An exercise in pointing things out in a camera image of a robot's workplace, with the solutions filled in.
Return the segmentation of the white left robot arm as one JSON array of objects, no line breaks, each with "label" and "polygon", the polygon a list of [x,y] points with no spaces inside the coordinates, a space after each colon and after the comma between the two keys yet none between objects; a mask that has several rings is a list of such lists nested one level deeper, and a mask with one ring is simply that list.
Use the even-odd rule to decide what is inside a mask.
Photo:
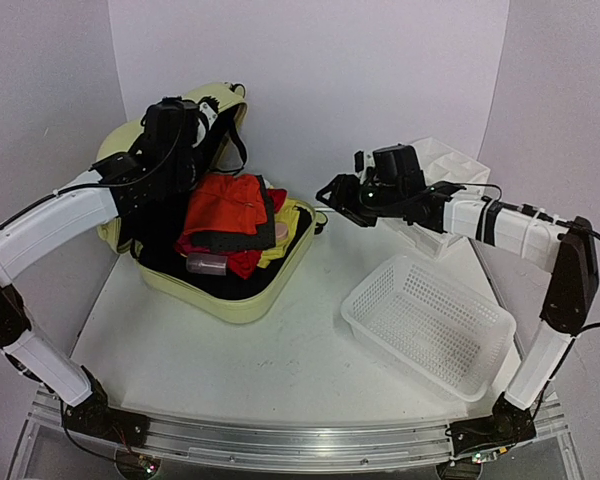
[{"label": "white left robot arm", "polygon": [[201,149],[217,118],[211,98],[165,98],[148,108],[130,146],[102,155],[0,223],[0,352],[94,437],[114,428],[114,415],[99,381],[71,359],[63,334],[86,317],[105,270],[90,267],[81,280],[86,261],[63,266],[60,258],[88,247],[96,227],[190,189],[205,169]]}]

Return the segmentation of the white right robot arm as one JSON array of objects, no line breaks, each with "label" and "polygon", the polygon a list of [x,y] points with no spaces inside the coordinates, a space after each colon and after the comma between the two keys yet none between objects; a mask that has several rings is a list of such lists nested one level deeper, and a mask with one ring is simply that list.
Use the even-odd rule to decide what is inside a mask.
[{"label": "white right robot arm", "polygon": [[517,257],[542,276],[543,290],[533,297],[538,324],[527,353],[483,423],[484,435],[494,443],[526,435],[533,426],[535,402],[575,341],[600,329],[600,320],[589,318],[600,285],[600,233],[583,217],[561,219],[448,181],[413,187],[403,178],[381,182],[340,174],[317,192],[316,199],[361,227],[396,218],[468,238]]}]

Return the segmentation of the pale green hard-shell suitcase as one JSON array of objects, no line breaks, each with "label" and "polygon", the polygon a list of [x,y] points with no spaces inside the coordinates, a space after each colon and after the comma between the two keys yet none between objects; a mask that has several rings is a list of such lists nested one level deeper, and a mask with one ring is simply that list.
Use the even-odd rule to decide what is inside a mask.
[{"label": "pale green hard-shell suitcase", "polygon": [[[229,120],[240,127],[247,112],[246,89],[240,83],[216,82],[203,85],[184,94],[184,99],[199,102],[205,97],[219,104],[218,120],[212,131],[212,164],[222,161],[229,146]],[[96,156],[100,161],[119,152],[126,153],[141,135],[140,117],[119,126],[102,142]],[[178,194],[147,205],[137,216],[116,218],[97,228],[101,240],[119,255],[129,254],[141,277],[150,287],[193,305],[211,315],[233,324],[258,320],[272,307],[283,287],[291,278],[309,249],[318,227],[318,213],[304,201],[290,198],[290,213],[297,214],[295,230],[290,234],[285,255],[272,259],[265,268],[256,267],[249,279],[235,273],[224,276],[190,273],[185,257],[173,248],[177,226],[182,229],[189,194]]]}]

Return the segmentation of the white perforated plastic basket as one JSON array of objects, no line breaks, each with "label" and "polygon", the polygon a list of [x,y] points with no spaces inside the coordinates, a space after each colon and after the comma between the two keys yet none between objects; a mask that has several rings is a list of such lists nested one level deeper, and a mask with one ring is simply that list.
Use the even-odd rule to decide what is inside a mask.
[{"label": "white perforated plastic basket", "polygon": [[367,350],[446,400],[480,401],[513,346],[510,313],[406,255],[377,266],[340,313]]}]

